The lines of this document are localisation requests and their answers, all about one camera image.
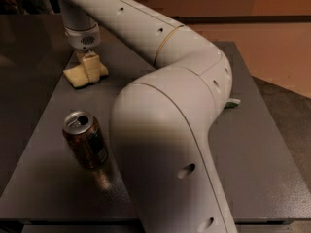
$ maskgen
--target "table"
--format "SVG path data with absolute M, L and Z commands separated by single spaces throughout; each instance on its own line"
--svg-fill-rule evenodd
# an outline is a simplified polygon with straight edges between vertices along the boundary
M 58 82 L 64 64 L 61 59 L 70 52 L 59 16 L 17 16 L 5 19 L 16 28 L 20 25 L 32 25 L 28 28 L 32 37 L 18 34 L 17 30 L 12 32 L 13 37 L 18 37 L 18 42 L 23 43 L 23 47 L 16 48 L 16 42 L 13 42 L 11 52 L 14 55 L 11 58 L 18 56 L 24 60 L 30 56 L 31 59 L 29 62 L 17 62 L 14 68 L 6 69 L 6 86 L 9 89 L 2 90 L 1 96 L 11 97 L 11 100 L 6 101 L 2 111 L 6 116 L 1 120 L 6 125 L 16 119 L 16 116 L 23 120 L 17 120 L 21 128 L 18 127 L 19 124 L 12 125 L 12 132 L 9 132 L 19 132 L 14 138 L 5 138 L 2 134 L 1 154 L 10 157 L 21 154 L 23 145 L 18 136 L 22 134 L 24 127 L 30 127 L 30 121 L 34 123 L 34 119 L 29 120 L 29 114 L 35 112 L 41 117 L 34 132 L 30 134 L 31 138 L 28 130 L 30 140 L 0 198 L 0 218 L 23 224 L 66 222 L 139 225 L 139 218 L 113 156 L 110 154 L 109 161 L 97 170 L 81 168 L 67 149 L 61 127 L 63 119 L 70 112 L 77 109 L 89 111 L 98 118 L 109 147 L 108 121 L 114 99 L 124 86 L 154 69 L 109 32 L 102 30 L 102 44 L 96 51 L 109 68 L 110 76 L 97 85 L 74 90 L 63 77 Z M 36 57 L 30 55 L 33 50 L 28 47 L 33 39 L 36 51 L 43 56 L 41 58 L 38 58 L 36 51 Z M 211 152 L 235 221 L 283 223 L 310 219 L 310 192 L 237 47 L 234 43 L 216 44 L 227 55 L 232 66 L 232 97 L 242 100 L 240 107 L 225 110 L 219 116 L 209 135 Z M 67 68 L 76 64 L 77 59 L 72 56 Z M 37 72 L 38 77 L 45 74 L 43 80 L 38 77 L 32 79 Z M 29 88 L 27 96 L 24 95 L 24 90 L 20 92 L 10 86 L 12 82 L 19 84 L 21 81 L 23 87 Z M 39 81 L 41 86 L 36 86 L 34 81 Z M 44 88 L 50 92 L 45 96 L 45 101 L 50 99 L 46 108 L 44 104 L 35 104 L 40 96 L 31 93 L 41 91 L 47 94 L 43 91 Z M 29 107 L 27 112 L 13 110 L 17 107 L 24 108 L 25 105 Z M 24 136 L 22 140 L 27 142 L 27 137 Z

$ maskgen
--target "can lid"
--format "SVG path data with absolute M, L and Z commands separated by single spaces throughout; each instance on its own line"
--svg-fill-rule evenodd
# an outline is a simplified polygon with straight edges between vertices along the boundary
M 64 119 L 63 130 L 69 134 L 79 135 L 85 133 L 93 125 L 93 116 L 90 113 L 77 111 Z

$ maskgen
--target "soda can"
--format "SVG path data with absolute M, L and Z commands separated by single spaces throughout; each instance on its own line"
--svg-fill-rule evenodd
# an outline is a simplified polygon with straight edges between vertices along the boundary
M 64 119 L 62 133 L 81 166 L 95 168 L 106 160 L 108 152 L 95 116 L 71 113 Z

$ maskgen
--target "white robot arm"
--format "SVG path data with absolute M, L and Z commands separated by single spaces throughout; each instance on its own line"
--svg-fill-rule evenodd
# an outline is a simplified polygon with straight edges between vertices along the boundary
M 231 92 L 225 55 L 132 0 L 60 1 L 75 49 L 99 43 L 98 22 L 158 69 L 121 92 L 110 120 L 114 156 L 146 232 L 235 233 L 208 146 Z

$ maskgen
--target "gray table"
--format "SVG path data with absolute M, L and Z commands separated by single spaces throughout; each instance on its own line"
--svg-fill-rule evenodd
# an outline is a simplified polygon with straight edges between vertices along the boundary
M 59 28 L 59 18 L 35 17 L 35 20 L 49 25 L 49 39 L 57 37 L 59 32 L 53 29 Z M 103 30 L 102 35 L 104 38 L 97 52 L 109 68 L 110 77 L 81 90 L 74 90 L 63 77 L 59 80 L 0 198 L 2 220 L 18 220 L 25 224 L 139 223 L 113 156 L 110 154 L 110 160 L 101 168 L 85 170 L 79 166 L 61 135 L 65 116 L 82 109 L 98 118 L 109 146 L 109 111 L 115 97 L 132 80 L 153 71 L 108 32 Z M 65 45 L 62 39 L 53 49 Z M 233 43 L 217 45 L 227 54 L 233 68 L 232 96 L 242 99 L 239 108 L 220 115 L 209 136 L 236 222 L 310 219 L 309 190 L 236 46 Z M 47 61 L 38 62 L 38 67 Z M 67 67 L 76 64 L 73 56 Z M 2 148 L 7 148 L 11 141 Z

